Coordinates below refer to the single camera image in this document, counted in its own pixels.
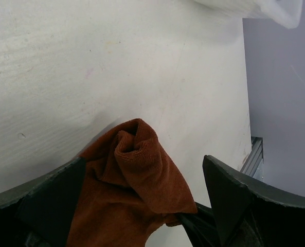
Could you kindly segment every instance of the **brown towel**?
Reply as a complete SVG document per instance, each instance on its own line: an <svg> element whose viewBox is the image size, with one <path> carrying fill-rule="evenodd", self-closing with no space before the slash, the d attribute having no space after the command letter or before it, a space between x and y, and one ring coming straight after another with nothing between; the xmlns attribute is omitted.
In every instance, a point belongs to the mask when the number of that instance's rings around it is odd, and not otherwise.
<svg viewBox="0 0 305 247"><path fill-rule="evenodd" d="M67 247L144 247L174 213L196 213L191 192L141 119L114 127L82 154L86 177Z"/></svg>

